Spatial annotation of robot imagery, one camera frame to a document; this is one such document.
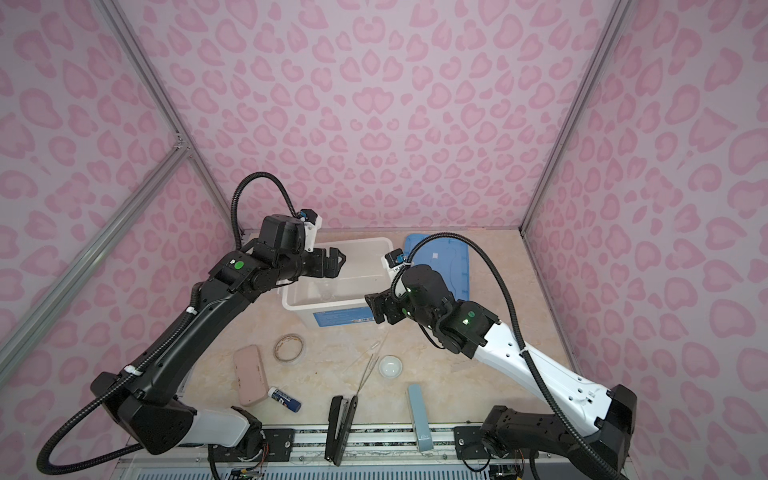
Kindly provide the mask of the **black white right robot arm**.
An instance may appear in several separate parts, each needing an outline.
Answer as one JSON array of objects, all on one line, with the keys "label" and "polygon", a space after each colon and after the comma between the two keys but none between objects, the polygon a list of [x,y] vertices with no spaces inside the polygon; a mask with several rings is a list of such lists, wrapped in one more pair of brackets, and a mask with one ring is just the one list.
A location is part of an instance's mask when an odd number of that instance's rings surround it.
[{"label": "black white right robot arm", "polygon": [[481,428],[491,455],[501,458],[518,449],[552,453],[591,479],[623,478],[638,403],[631,389],[591,381],[518,340],[491,310],[456,299],[426,265],[401,270],[392,287],[365,301],[375,322],[413,320],[449,352],[505,374],[550,407],[548,414],[494,407]]}]

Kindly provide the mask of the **metal tweezers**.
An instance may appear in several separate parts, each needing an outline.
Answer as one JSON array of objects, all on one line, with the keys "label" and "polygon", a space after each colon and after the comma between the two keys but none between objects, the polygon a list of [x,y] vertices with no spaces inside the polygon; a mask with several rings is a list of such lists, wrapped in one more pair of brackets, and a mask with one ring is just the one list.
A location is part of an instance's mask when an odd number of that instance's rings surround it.
[{"label": "metal tweezers", "polygon": [[388,338],[388,335],[385,334],[383,337],[376,340],[374,344],[366,351],[367,361],[355,392],[356,397],[360,395],[361,391],[366,385],[366,382],[368,381],[375,367],[377,366],[378,361],[381,358],[381,351],[386,343],[387,338]]}]

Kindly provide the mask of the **clear glass watch dish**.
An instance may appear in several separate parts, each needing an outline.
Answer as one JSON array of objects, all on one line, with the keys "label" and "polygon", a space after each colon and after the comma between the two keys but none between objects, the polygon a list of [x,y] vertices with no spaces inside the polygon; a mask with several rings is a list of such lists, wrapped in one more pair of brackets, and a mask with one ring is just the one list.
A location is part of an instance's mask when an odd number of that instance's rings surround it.
[{"label": "clear glass watch dish", "polygon": [[378,362],[378,372],[385,379],[398,378],[403,372],[403,363],[396,356],[386,355]]}]

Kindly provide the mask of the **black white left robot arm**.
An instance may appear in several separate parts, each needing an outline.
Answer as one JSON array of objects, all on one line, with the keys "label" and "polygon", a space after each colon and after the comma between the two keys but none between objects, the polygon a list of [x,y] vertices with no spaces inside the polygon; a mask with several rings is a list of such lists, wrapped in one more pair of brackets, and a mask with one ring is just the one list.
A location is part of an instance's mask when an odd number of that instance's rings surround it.
[{"label": "black white left robot arm", "polygon": [[102,373],[91,384],[95,395],[116,393],[104,407],[138,445],[153,455],[179,445],[209,444],[252,459],[264,448],[261,422],[240,407],[206,410],[184,404],[178,388],[224,328],[261,295],[283,281],[335,278],[346,256],[335,247],[283,254],[276,261],[235,250],[193,289],[183,312],[126,370]]}]

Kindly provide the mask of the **white plastic storage bin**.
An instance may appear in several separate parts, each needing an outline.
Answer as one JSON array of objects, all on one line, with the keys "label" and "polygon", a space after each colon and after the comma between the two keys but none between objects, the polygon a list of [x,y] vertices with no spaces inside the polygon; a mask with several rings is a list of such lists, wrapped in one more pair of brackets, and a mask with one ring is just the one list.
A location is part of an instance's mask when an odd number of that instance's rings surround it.
[{"label": "white plastic storage bin", "polygon": [[368,323],[373,314],[365,296],[390,286],[385,254],[393,250],[384,237],[340,241],[334,245],[346,255],[334,279],[303,277],[282,289],[281,303],[309,328]]}]

